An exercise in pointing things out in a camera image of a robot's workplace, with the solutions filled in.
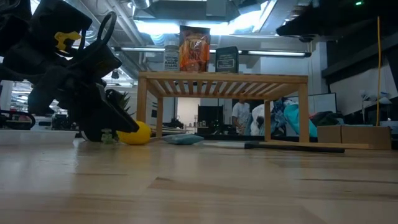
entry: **yellow ball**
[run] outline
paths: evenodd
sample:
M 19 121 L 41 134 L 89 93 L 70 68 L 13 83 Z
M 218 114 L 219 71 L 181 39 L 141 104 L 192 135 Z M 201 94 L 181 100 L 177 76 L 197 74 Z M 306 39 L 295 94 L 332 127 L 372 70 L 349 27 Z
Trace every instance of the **yellow ball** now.
M 136 133 L 116 131 L 121 142 L 130 145 L 143 145 L 149 142 L 150 135 L 152 134 L 150 127 L 141 121 L 136 121 L 136 123 L 139 126 L 139 129 Z

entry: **table leg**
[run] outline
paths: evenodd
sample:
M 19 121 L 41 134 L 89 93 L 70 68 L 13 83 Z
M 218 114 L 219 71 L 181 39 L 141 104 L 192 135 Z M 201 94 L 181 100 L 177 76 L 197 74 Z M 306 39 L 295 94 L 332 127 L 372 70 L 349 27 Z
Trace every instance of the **table leg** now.
M 271 140 L 271 105 L 270 101 L 264 100 L 264 133 L 266 141 Z
M 140 78 L 137 91 L 137 120 L 146 122 L 147 113 L 147 79 Z
M 163 97 L 157 99 L 156 137 L 162 137 L 163 130 Z
M 300 142 L 310 142 L 308 86 L 306 83 L 300 84 L 298 87 L 298 112 L 300 115 Z

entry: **wooden table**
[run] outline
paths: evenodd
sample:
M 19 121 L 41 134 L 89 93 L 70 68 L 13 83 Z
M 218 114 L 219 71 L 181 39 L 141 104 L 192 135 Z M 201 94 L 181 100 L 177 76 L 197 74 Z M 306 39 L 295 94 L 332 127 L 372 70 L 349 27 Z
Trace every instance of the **wooden table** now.
M 308 77 L 211 72 L 141 72 L 137 93 L 137 120 L 146 121 L 147 91 L 157 99 L 157 136 L 162 136 L 163 97 L 264 100 L 265 140 L 271 140 L 270 102 L 298 91 L 300 142 L 309 142 Z

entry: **fluorescent light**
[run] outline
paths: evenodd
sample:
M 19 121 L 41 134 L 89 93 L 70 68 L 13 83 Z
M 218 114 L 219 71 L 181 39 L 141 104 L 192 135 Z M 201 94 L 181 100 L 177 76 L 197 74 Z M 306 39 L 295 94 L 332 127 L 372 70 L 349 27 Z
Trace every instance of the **fluorescent light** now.
M 121 47 L 121 51 L 126 52 L 163 52 L 164 48 L 157 47 Z M 216 53 L 216 49 L 210 49 L 210 53 Z M 304 52 L 278 52 L 278 51 L 267 51 L 267 50 L 248 50 L 244 51 L 239 50 L 239 54 L 248 54 L 248 55 L 268 55 L 268 56 L 291 56 L 291 57 L 304 57 Z
M 187 22 L 190 27 L 209 28 L 210 35 L 228 35 L 233 34 L 234 31 L 228 26 L 227 22 L 211 23 L 211 22 Z
M 264 55 L 264 56 L 292 56 L 292 57 L 303 57 L 305 53 L 302 52 L 270 52 L 260 50 L 249 50 L 249 55 Z
M 120 50 L 130 52 L 164 52 L 164 48 L 160 47 L 121 47 Z
M 26 94 L 29 94 L 30 93 L 30 91 L 12 91 L 12 93 L 26 93 Z
M 266 1 L 261 4 L 262 14 L 260 16 L 260 19 L 256 23 L 256 25 L 254 25 L 253 30 L 252 30 L 253 32 L 259 32 L 261 30 L 264 23 L 266 22 L 269 15 L 271 14 L 276 2 L 277 2 L 277 0 L 270 0 L 270 1 Z
M 149 35 L 179 34 L 180 25 L 176 22 L 144 22 L 134 21 L 139 32 Z
M 32 14 L 35 13 L 39 4 L 40 4 L 40 1 L 38 1 L 38 0 L 30 0 L 30 9 L 32 11 Z
M 267 19 L 266 13 L 271 13 L 276 0 L 271 0 L 261 4 L 262 11 L 252 11 L 242 14 L 232 20 L 231 22 L 187 22 L 187 26 L 192 27 L 204 27 L 210 28 L 210 35 L 229 35 L 234 34 L 237 30 L 247 29 L 251 26 L 256 26 L 256 22 L 259 19 L 265 21 Z M 146 33 L 149 35 L 161 35 L 161 34 L 179 34 L 180 24 L 178 22 L 145 22 L 145 21 L 134 21 L 139 32 Z

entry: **wooden floor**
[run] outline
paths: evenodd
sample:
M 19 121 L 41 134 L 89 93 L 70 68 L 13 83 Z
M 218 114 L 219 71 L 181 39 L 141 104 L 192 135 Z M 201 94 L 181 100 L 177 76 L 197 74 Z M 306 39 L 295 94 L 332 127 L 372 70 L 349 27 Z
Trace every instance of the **wooden floor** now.
M 0 147 L 0 223 L 397 223 L 398 153 Z

